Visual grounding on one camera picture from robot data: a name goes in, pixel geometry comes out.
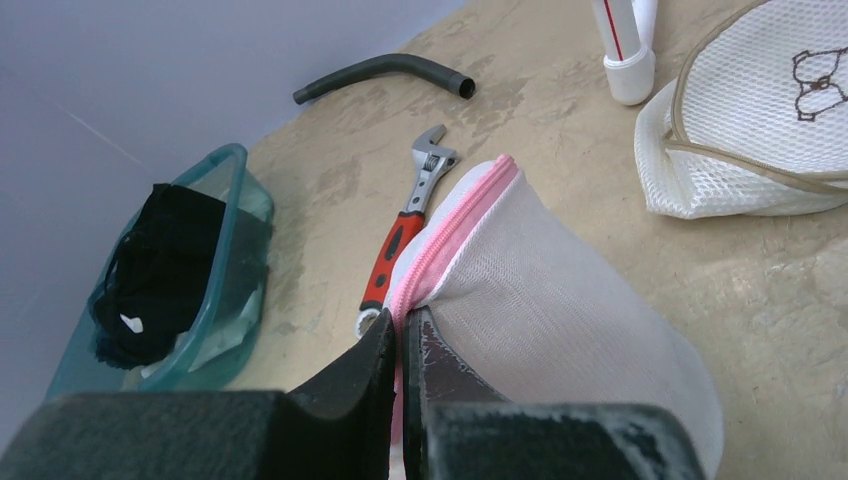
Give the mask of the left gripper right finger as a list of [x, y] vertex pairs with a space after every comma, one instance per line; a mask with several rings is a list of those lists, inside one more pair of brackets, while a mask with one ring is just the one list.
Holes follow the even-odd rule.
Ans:
[[408, 479], [702, 479], [668, 411], [640, 404], [508, 401], [442, 339], [427, 308], [405, 321]]

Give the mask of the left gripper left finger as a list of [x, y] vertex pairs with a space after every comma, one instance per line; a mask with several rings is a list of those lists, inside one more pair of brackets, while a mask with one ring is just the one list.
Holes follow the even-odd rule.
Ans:
[[41, 406], [5, 479], [385, 479], [395, 331], [383, 312], [291, 392], [81, 393]]

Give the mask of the black bra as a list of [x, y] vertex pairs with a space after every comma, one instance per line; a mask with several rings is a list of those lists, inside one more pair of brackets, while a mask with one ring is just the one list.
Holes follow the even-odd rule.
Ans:
[[190, 188], [154, 185], [110, 258], [92, 309], [98, 333], [142, 365], [168, 356], [200, 310], [225, 209]]

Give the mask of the teal plastic bin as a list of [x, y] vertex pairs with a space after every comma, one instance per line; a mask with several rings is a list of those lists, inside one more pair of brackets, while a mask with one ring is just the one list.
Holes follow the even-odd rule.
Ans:
[[48, 388], [220, 390], [258, 338], [274, 203], [247, 150], [156, 184], [109, 255]]

